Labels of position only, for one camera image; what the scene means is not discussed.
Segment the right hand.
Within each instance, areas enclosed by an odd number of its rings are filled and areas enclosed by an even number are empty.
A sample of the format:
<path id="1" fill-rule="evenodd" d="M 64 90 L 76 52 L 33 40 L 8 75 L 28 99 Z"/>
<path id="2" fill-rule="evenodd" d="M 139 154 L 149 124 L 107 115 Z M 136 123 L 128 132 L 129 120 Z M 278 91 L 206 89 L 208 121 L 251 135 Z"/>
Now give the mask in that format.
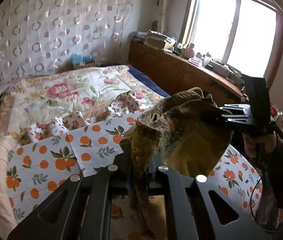
<path id="1" fill-rule="evenodd" d="M 264 135 L 262 137 L 252 137 L 246 133 L 243 134 L 244 149 L 246 154 L 259 165 L 266 166 L 270 154 L 274 152 L 277 147 L 277 135 Z"/>

